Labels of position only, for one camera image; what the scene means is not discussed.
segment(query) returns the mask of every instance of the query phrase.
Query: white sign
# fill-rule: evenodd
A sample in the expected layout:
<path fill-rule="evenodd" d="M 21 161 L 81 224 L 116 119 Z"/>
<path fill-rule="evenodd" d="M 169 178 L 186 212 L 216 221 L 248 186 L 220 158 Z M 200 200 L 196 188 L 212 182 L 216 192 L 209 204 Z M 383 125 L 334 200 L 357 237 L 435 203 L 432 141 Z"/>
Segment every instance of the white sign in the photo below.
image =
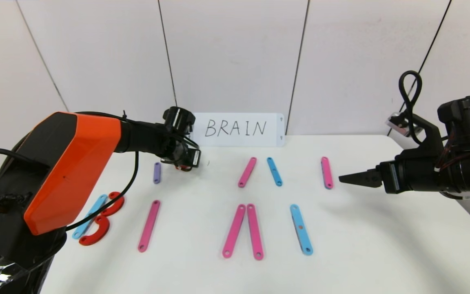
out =
<path fill-rule="evenodd" d="M 194 113 L 190 139 L 199 146 L 282 147 L 286 141 L 282 114 Z"/>

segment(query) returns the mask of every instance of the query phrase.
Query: red curved piece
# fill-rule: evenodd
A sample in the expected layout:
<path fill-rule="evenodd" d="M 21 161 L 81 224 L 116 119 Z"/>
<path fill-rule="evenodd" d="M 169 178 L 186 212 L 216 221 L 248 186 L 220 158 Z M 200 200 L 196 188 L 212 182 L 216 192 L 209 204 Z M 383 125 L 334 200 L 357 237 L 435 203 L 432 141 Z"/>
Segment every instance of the red curved piece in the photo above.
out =
<path fill-rule="evenodd" d="M 79 239 L 79 244 L 83 246 L 89 246 L 92 244 L 96 244 L 101 240 L 104 235 L 108 232 L 108 229 L 110 228 L 110 221 L 106 216 L 97 216 L 95 218 L 95 223 L 99 225 L 99 229 L 97 229 L 97 232 L 89 235 L 89 236 L 82 236 Z"/>
<path fill-rule="evenodd" d="M 112 192 L 110 194 L 108 194 L 108 198 L 110 199 L 114 199 L 114 198 L 117 198 L 117 196 L 119 196 L 119 192 Z M 103 216 L 111 216 L 112 214 L 115 214 L 116 212 L 119 211 L 119 209 L 121 209 L 121 207 L 123 207 L 123 204 L 124 204 L 124 196 L 121 197 L 121 199 L 117 200 L 112 206 L 106 208 L 105 210 L 103 210 L 101 212 L 101 215 Z"/>

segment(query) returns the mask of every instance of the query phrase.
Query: plastic strip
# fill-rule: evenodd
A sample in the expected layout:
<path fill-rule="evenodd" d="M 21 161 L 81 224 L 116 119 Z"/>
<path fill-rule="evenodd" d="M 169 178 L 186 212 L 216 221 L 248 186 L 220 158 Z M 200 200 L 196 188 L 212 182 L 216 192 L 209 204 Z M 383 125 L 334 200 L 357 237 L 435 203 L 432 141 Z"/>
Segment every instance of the plastic strip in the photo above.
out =
<path fill-rule="evenodd" d="M 142 235 L 140 237 L 138 250 L 139 252 L 144 252 L 148 249 L 148 244 L 150 242 L 151 233 L 153 232 L 153 227 L 155 226 L 155 219 L 157 219 L 157 213 L 159 212 L 159 207 L 161 201 L 156 200 L 151 204 L 150 212 L 148 218 L 146 219 L 146 224 L 144 229 L 142 229 Z"/>
<path fill-rule="evenodd" d="M 161 163 L 155 162 L 153 165 L 153 183 L 159 184 L 161 182 Z"/>
<path fill-rule="evenodd" d="M 282 179 L 278 173 L 277 167 L 275 166 L 275 162 L 273 158 L 267 158 L 267 162 L 269 165 L 269 169 L 271 170 L 271 174 L 273 175 L 273 179 L 275 180 L 275 184 L 277 186 L 282 186 Z"/>
<path fill-rule="evenodd" d="M 264 258 L 264 250 L 262 249 L 261 233 L 259 232 L 259 222 L 257 221 L 257 211 L 253 204 L 248 204 L 248 223 L 250 223 L 253 257 L 259 261 Z"/>
<path fill-rule="evenodd" d="M 255 164 L 257 163 L 257 158 L 250 158 L 250 161 L 248 162 L 248 165 L 246 166 L 246 169 L 242 173 L 242 176 L 239 179 L 239 187 L 244 188 L 246 186 L 246 182 L 250 178 L 251 172 L 253 171 L 253 168 L 255 167 Z"/>
<path fill-rule="evenodd" d="M 224 258 L 230 258 L 233 254 L 235 242 L 237 242 L 237 237 L 239 236 L 240 227 L 242 226 L 242 221 L 244 220 L 245 213 L 246 205 L 241 204 L 237 206 L 237 212 L 235 212 L 233 223 L 231 223 L 228 238 L 226 238 L 226 243 L 224 244 L 224 248 L 222 249 L 222 255 L 224 256 Z"/>
<path fill-rule="evenodd" d="M 333 176 L 331 175 L 330 160 L 327 157 L 321 159 L 322 175 L 324 177 L 324 186 L 328 189 L 333 188 Z"/>
<path fill-rule="evenodd" d="M 308 231 L 306 231 L 306 225 L 302 220 L 302 214 L 298 205 L 293 204 L 289 207 L 291 210 L 291 217 L 293 218 L 293 224 L 295 225 L 295 231 L 297 231 L 297 238 L 299 239 L 300 249 L 305 255 L 313 254 L 313 247 L 309 241 Z"/>
<path fill-rule="evenodd" d="M 103 206 L 104 203 L 106 202 L 106 199 L 108 199 L 108 195 L 106 195 L 106 194 L 103 194 L 103 195 L 99 196 L 99 198 L 93 204 L 92 208 L 90 208 L 90 211 L 86 214 L 85 217 L 89 216 L 90 214 L 93 214 L 94 212 L 97 211 L 97 209 L 101 208 L 101 206 Z M 75 229 L 75 231 L 73 232 L 72 238 L 74 238 L 74 239 L 81 238 L 81 236 L 83 236 L 84 233 L 86 233 L 86 231 L 88 230 L 88 227 L 90 227 L 92 222 L 93 222 L 93 219 L 85 222 L 84 224 L 82 224 L 80 226 L 78 226 Z"/>

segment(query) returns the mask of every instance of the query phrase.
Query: white table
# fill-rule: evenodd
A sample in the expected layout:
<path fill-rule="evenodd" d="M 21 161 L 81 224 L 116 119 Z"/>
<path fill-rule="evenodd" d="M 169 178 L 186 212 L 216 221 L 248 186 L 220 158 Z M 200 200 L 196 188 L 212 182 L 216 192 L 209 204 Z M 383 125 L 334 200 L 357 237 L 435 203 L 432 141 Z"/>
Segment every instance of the white table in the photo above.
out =
<path fill-rule="evenodd" d="M 372 169 L 401 148 L 386 136 L 288 136 L 283 148 L 203 148 L 190 173 L 164 165 L 153 184 L 155 156 L 140 171 L 108 234 L 81 246 L 71 238 L 56 255 L 42 294 L 371 293 L 470 294 L 470 215 L 437 193 L 387 195 L 383 188 L 338 182 Z M 258 158 L 248 184 L 237 181 Z M 267 156 L 284 182 L 275 185 Z M 335 187 L 321 180 L 321 156 Z M 99 195 L 122 190 L 133 154 L 115 154 L 81 219 Z M 162 206 L 149 249 L 137 251 L 151 202 Z M 253 258 L 247 216 L 233 256 L 221 255 L 237 205 L 254 203 L 265 257 Z M 314 254 L 303 255 L 289 205 L 304 217 Z"/>

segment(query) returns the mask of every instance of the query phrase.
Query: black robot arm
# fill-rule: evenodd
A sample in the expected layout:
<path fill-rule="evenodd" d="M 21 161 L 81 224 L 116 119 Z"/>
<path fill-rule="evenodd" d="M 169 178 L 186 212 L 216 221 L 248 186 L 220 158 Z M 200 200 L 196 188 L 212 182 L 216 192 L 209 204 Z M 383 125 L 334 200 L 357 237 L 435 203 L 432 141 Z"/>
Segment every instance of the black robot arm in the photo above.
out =
<path fill-rule="evenodd" d="M 420 143 L 417 148 L 403 150 L 394 160 L 380 162 L 375 169 L 343 175 L 339 180 L 366 187 L 384 184 L 388 194 L 414 190 L 440 192 L 453 199 L 470 199 L 470 196 L 451 195 L 452 192 L 470 192 L 470 96 L 438 108 L 438 119 L 446 125 L 448 133 L 445 146 L 435 125 L 412 114 L 414 101 L 408 104 L 409 111 L 392 116 L 388 125 L 394 125 L 399 132 L 413 139 L 416 138 L 415 129 L 423 129 L 425 140 L 419 142 L 415 139 Z M 409 126 L 412 130 L 404 132 Z"/>

